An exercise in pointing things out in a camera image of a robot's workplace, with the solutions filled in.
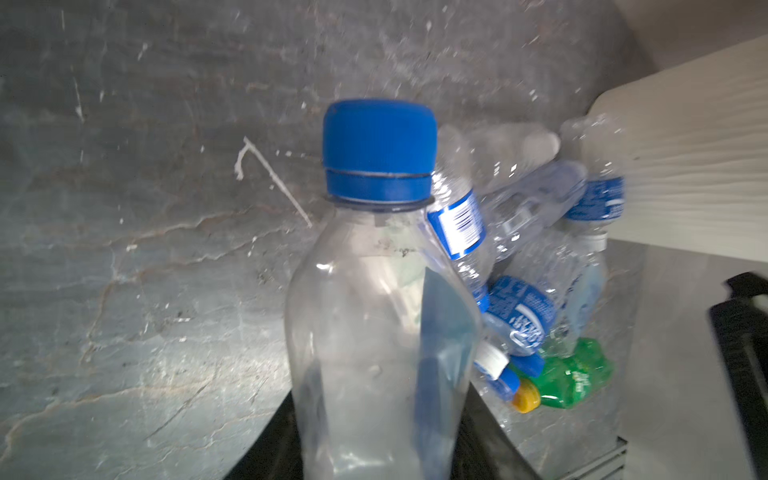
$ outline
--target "plastic bottle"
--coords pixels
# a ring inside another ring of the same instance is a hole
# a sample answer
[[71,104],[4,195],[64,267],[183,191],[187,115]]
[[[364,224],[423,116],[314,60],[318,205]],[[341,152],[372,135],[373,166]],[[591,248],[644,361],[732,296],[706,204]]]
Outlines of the plastic bottle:
[[342,101],[323,130],[336,209],[285,315],[304,478],[446,480],[481,323],[426,219],[435,118]]
[[520,386],[512,400],[521,413],[528,413],[539,404],[556,409],[572,409],[592,392],[611,379],[613,363],[606,359],[595,339],[578,340],[574,354],[568,358],[550,358],[537,378],[521,377]]
[[472,190],[469,149],[461,133],[450,125],[438,131],[437,161],[432,174],[435,203],[427,218],[453,260],[480,311],[488,308],[488,287],[495,255],[487,238],[478,201]]
[[574,234],[603,233],[605,226],[624,212],[624,155],[600,148],[607,143],[603,139],[621,132],[616,122],[604,114],[568,120],[561,127],[563,153],[589,170],[584,196],[565,214]]
[[578,162],[550,162],[523,181],[485,195],[480,211],[488,228],[496,261],[552,226],[584,195],[587,169]]
[[507,187],[557,156],[560,138],[536,123],[500,124],[468,135],[477,195]]
[[544,342],[586,255],[566,233],[546,229],[524,245],[494,284],[485,325],[510,339],[511,354],[530,356]]
[[592,317],[595,306],[605,288],[608,268],[603,251],[607,246],[607,234],[575,237],[587,253],[587,263],[565,295],[555,326],[544,342],[545,356],[571,356],[584,328]]

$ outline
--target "bottle cap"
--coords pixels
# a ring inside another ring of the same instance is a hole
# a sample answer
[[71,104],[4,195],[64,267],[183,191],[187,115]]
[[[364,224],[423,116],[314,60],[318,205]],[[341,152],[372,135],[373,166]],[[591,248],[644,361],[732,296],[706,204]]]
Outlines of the bottle cap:
[[512,406],[520,413],[532,412],[541,405],[541,394],[529,379],[520,381],[518,392],[512,400]]
[[523,139],[523,158],[542,164],[560,151],[560,137],[551,131],[535,131]]
[[511,403],[515,399],[515,393],[520,388],[520,379],[515,375],[515,372],[504,369],[502,374],[498,376],[498,380],[488,379],[488,386],[496,392],[502,401]]
[[475,355],[475,366],[478,370],[490,377],[491,380],[496,380],[508,363],[509,358],[504,352],[484,340],[480,341],[478,352]]
[[577,241],[591,252],[602,252],[608,246],[608,234],[606,232],[594,235],[581,235]]
[[426,200],[437,154],[437,121],[427,107],[394,100],[331,104],[323,121],[328,193],[367,203]]
[[510,356],[509,362],[523,375],[532,379],[537,378],[544,371],[544,359],[538,353],[530,356]]

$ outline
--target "white scratch mark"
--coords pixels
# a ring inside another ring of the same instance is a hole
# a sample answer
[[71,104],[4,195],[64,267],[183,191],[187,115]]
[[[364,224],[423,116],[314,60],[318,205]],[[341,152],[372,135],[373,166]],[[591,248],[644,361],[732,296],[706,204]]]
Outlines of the white scratch mark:
[[139,52],[139,55],[136,57],[136,60],[140,61],[141,57],[144,56],[144,52],[146,52],[148,48],[149,48],[149,45],[147,45],[146,42],[141,44],[141,51]]
[[72,77],[74,82],[74,94],[78,97],[78,106],[74,108],[74,112],[80,117],[80,123],[85,123],[85,117],[83,117],[83,104],[80,102],[80,88],[78,87],[78,79]]
[[288,197],[288,200],[290,200],[290,203],[293,204],[293,206],[296,208],[296,210],[299,211],[299,214],[304,219],[308,227],[312,227],[312,221],[307,216],[304,209],[299,205],[299,202],[296,201],[295,198],[293,198],[293,195],[291,195],[290,190],[286,187],[286,185],[283,183],[283,181],[280,179],[280,177],[277,176],[274,170],[272,170],[272,166],[269,164],[269,162],[266,161],[266,158],[261,154],[258,148],[256,148],[256,145],[254,145],[250,140],[248,140],[248,137],[243,137],[243,142],[245,145],[240,150],[240,153],[237,155],[237,162],[235,162],[235,174],[237,174],[237,179],[242,180],[244,178],[243,175],[243,158],[245,157],[245,154],[250,151],[252,154],[256,155],[256,158],[259,159],[259,162],[266,168],[266,171],[270,173],[270,177],[272,178],[272,181],[277,184],[277,186],[280,188],[280,191],[283,192],[283,194]]

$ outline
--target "blue bottle label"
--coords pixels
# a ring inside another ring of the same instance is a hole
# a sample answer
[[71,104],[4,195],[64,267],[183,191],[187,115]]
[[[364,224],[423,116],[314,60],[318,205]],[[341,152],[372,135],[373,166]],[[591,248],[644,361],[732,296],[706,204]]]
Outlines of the blue bottle label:
[[565,218],[582,222],[613,220],[624,212],[624,177],[587,182],[587,190]]
[[472,296],[475,298],[475,302],[478,304],[480,313],[488,310],[488,305],[490,305],[490,302],[488,300],[488,287],[485,284],[472,292]]
[[488,313],[509,324],[510,338],[535,351],[554,324],[557,310],[536,287],[512,276],[503,276],[491,289]]
[[466,257],[485,239],[485,225],[472,190],[455,204],[428,213],[427,220],[451,260]]

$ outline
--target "crushed plastic bottle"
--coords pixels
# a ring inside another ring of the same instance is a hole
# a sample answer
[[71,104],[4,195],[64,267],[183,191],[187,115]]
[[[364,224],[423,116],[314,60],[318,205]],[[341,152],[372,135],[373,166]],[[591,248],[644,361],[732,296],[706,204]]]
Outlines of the crushed plastic bottle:
[[450,125],[438,131],[438,153],[432,174],[432,196],[427,217],[458,275],[481,311],[488,308],[488,287],[495,255],[487,238],[478,201],[472,189],[469,149],[462,134]]
[[500,124],[468,135],[477,195],[513,184],[555,158],[560,137],[536,123]]
[[511,340],[512,355],[537,352],[586,257],[569,235],[554,229],[542,231],[517,252],[491,289],[490,307],[482,315],[487,327]]
[[566,214],[569,230],[576,235],[604,233],[604,228],[624,212],[624,176],[622,163],[626,154],[605,150],[609,136],[620,135],[616,121],[605,115],[574,118],[563,123],[563,153],[580,161],[589,171],[584,196]]
[[536,378],[521,377],[521,385],[512,406],[528,413],[539,404],[556,409],[572,409],[592,392],[605,386],[614,371],[613,363],[605,358],[596,339],[580,338],[574,354],[568,358],[550,358]]
[[446,480],[481,323],[426,219],[435,118],[342,101],[323,136],[336,209],[285,315],[304,478]]
[[587,169],[578,162],[550,162],[524,180],[480,200],[496,261],[552,226],[584,195]]
[[573,355],[608,278],[608,268],[602,253],[607,246],[607,234],[575,237],[574,242],[587,252],[587,262],[565,294],[565,302],[560,308],[555,326],[544,342],[544,356]]

